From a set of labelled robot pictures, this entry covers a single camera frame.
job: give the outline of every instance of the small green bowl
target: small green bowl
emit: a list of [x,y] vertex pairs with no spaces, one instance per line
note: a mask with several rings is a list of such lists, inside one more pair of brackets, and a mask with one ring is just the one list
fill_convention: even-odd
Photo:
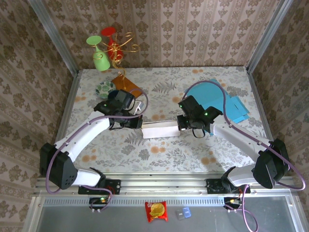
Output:
[[104,81],[96,87],[96,94],[98,97],[106,99],[108,94],[114,90],[116,90],[116,86],[113,82]]

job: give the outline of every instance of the floral tablecloth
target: floral tablecloth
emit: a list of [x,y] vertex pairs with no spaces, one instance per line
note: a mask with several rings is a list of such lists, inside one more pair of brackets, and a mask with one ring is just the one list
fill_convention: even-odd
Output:
[[[127,69],[127,77],[149,96],[144,121],[176,119],[182,114],[177,103],[193,83],[215,78],[231,96],[238,95],[250,118],[240,122],[249,131],[265,137],[248,76],[243,67],[138,68]],[[83,70],[67,134],[78,127],[102,99],[95,93],[102,81],[111,81],[118,70]],[[138,97],[145,102],[145,97]],[[195,138],[191,131],[179,137],[143,139],[141,130],[105,130],[79,155],[75,165],[102,172],[192,171],[222,172],[253,161],[228,141],[206,135]]]

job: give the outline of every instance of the beige wallpaper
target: beige wallpaper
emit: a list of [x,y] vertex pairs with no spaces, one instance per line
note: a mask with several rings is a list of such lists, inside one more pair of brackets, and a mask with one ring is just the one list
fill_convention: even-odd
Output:
[[[309,183],[309,0],[294,1],[253,72],[273,136]],[[309,219],[309,188],[299,192]]]
[[86,44],[113,26],[140,45],[124,67],[246,65],[279,0],[44,0],[80,69],[94,68]]
[[19,232],[72,76],[27,1],[0,1],[0,231]]

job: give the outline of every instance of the blue folder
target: blue folder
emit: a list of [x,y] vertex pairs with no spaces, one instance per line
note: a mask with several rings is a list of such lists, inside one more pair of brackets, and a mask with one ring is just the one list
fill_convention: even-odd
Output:
[[[216,79],[211,81],[220,84]],[[192,95],[204,109],[213,106],[223,112],[223,94],[222,91],[212,83],[201,83],[194,86],[187,94]],[[244,106],[238,96],[231,97],[225,91],[226,96],[226,114],[229,119],[239,123],[249,118],[248,109]]]

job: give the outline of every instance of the snack package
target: snack package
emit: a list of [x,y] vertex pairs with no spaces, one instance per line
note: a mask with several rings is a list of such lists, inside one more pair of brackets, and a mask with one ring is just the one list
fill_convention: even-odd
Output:
[[148,222],[152,222],[152,220],[154,220],[155,218],[168,221],[166,202],[145,202],[145,209]]

